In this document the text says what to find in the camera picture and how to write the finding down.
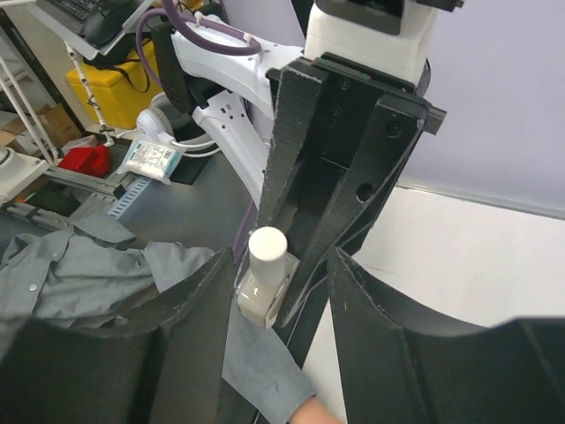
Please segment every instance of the computer mouse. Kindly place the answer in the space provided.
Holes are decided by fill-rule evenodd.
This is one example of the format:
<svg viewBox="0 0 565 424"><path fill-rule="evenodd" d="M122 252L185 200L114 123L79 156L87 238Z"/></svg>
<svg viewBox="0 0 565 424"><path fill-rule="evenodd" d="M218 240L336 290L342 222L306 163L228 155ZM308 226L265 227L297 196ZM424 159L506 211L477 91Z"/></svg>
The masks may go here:
<svg viewBox="0 0 565 424"><path fill-rule="evenodd" d="M134 0L109 0L93 9L85 20L82 34L94 47L111 42L122 30L122 25L137 9Z"/></svg>

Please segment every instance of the hand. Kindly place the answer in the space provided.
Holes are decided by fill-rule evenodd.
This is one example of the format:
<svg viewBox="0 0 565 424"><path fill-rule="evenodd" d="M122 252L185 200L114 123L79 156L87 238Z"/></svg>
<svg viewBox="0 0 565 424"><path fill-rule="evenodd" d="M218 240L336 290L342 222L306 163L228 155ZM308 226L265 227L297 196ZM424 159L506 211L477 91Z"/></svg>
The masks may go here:
<svg viewBox="0 0 565 424"><path fill-rule="evenodd" d="M315 397L306 400L290 417L290 424L341 424Z"/></svg>

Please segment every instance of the yellow case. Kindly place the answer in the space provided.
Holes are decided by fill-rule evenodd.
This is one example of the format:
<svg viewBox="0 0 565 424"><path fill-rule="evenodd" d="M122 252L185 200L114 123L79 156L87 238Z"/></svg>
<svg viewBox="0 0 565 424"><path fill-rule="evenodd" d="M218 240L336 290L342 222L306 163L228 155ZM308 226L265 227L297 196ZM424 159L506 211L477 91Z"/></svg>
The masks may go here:
<svg viewBox="0 0 565 424"><path fill-rule="evenodd" d="M157 62L153 43L149 42L146 44L143 51L145 52L147 61L151 65L151 69L157 73ZM137 52L133 50L127 58L139 59L139 56ZM83 64L82 67L87 76L88 83L96 96L96 100L100 105L104 119L110 126L125 129L134 128L135 120L139 113L143 109L146 109L151 99L162 91L161 87L152 79L150 79L150 88L146 93L142 94L133 88L129 81L118 71L101 71L87 64ZM147 87L146 74L140 62L127 62L116 67L122 68L128 73L133 85L139 91L143 91ZM95 122L98 122L94 108L87 104L87 90L80 82L77 70L73 69L68 72L66 78L87 110L88 115L90 115Z"/></svg>

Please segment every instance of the keyboard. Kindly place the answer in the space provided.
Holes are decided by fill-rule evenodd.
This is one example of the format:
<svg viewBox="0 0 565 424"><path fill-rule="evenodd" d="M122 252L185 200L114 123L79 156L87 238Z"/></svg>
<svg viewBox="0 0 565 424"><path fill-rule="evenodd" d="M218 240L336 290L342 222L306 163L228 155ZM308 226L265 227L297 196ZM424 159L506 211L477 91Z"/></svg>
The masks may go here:
<svg viewBox="0 0 565 424"><path fill-rule="evenodd" d="M90 11L101 0L48 0L49 3L72 16L79 22L84 22Z"/></svg>

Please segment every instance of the red object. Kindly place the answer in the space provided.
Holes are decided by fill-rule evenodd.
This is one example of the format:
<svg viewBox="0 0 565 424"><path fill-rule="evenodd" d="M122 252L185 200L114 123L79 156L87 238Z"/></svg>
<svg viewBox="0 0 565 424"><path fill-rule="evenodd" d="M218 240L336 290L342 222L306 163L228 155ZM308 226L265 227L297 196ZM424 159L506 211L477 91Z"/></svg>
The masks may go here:
<svg viewBox="0 0 565 424"><path fill-rule="evenodd" d="M95 148L73 148L57 166L64 170L101 177L109 171L109 150L103 145Z"/></svg>

